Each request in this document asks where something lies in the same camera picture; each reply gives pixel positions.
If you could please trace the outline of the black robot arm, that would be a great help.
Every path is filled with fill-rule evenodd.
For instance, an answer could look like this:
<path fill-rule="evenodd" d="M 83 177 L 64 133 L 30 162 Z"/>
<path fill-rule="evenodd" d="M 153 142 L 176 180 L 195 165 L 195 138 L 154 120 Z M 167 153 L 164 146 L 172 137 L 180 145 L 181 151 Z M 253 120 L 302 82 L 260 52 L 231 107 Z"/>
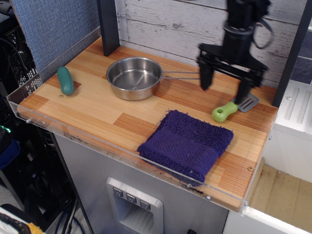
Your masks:
<path fill-rule="evenodd" d="M 271 30 L 263 20 L 263 16 L 268 14 L 269 5 L 268 0 L 227 1 L 228 17 L 224 23 L 223 44 L 199 45 L 197 63 L 203 90 L 207 90 L 212 84 L 215 71 L 240 80 L 235 104 L 240 104 L 252 88 L 261 85 L 268 67 L 250 54 L 250 46 L 254 43 L 257 23 Z"/>

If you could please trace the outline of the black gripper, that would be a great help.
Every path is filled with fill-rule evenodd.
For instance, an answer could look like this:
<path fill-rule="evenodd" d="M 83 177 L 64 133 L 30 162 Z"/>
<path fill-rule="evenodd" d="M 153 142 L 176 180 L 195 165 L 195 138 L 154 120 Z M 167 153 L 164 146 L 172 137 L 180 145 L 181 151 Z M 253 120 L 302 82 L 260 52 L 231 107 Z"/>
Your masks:
<path fill-rule="evenodd" d="M 254 41 L 256 24 L 247 28 L 234 28 L 224 24 L 225 35 L 222 45 L 200 44 L 197 57 L 200 74 L 200 86 L 207 90 L 218 71 L 241 80 L 235 97 L 235 104 L 240 104 L 252 88 L 261 86 L 263 75 L 268 67 L 250 54 Z"/>

